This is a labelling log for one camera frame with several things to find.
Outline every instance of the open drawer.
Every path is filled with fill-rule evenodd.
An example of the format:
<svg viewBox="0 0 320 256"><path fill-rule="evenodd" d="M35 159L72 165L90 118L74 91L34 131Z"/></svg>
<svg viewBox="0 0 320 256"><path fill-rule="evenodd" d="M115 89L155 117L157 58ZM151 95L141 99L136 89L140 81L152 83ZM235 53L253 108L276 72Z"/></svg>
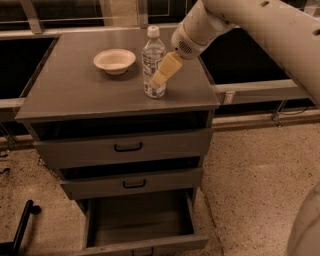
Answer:
<svg viewBox="0 0 320 256"><path fill-rule="evenodd" d="M135 173L88 179L63 180L61 187L71 200L99 198L199 187L203 169Z"/></svg>
<svg viewBox="0 0 320 256"><path fill-rule="evenodd" d="M211 129L200 129L36 141L34 145L48 168L63 169L200 156L207 152L211 136Z"/></svg>
<svg viewBox="0 0 320 256"><path fill-rule="evenodd" d="M187 190L91 199L76 255L146 256L202 249Z"/></svg>

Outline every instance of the ceramic bowl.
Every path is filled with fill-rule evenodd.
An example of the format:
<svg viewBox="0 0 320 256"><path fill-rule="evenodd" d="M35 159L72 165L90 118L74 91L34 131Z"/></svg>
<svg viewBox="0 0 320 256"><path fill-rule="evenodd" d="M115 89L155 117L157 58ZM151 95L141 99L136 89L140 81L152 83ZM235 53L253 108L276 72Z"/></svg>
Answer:
<svg viewBox="0 0 320 256"><path fill-rule="evenodd" d="M125 73L135 62L136 56L124 49L111 49L100 52L93 60L96 67L110 75Z"/></svg>

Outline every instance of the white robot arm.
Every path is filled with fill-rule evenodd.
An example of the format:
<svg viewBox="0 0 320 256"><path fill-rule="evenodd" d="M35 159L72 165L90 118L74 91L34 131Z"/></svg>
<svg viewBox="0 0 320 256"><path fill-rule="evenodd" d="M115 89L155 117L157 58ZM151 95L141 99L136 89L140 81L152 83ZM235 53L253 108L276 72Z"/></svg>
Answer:
<svg viewBox="0 0 320 256"><path fill-rule="evenodd" d="M174 32L172 47L182 59L196 58L234 24L320 107L320 22L280 0L198 0Z"/></svg>

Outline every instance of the black chair leg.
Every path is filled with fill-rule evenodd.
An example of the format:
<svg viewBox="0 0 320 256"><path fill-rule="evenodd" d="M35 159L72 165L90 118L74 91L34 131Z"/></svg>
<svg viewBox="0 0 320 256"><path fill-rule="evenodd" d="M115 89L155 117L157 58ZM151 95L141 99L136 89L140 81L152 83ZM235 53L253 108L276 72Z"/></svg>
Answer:
<svg viewBox="0 0 320 256"><path fill-rule="evenodd" d="M32 200L26 202L14 240L12 242L1 243L0 254L18 255L30 214L38 214L40 212L41 208L38 205L34 206Z"/></svg>

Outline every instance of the bottle cap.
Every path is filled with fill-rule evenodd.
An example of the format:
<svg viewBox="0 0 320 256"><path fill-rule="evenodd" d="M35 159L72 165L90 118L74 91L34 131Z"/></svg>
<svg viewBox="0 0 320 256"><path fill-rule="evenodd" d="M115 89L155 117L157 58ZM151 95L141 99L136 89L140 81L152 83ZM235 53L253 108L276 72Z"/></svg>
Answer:
<svg viewBox="0 0 320 256"><path fill-rule="evenodd" d="M156 38L160 36L160 30L158 26L150 26L148 27L148 37Z"/></svg>

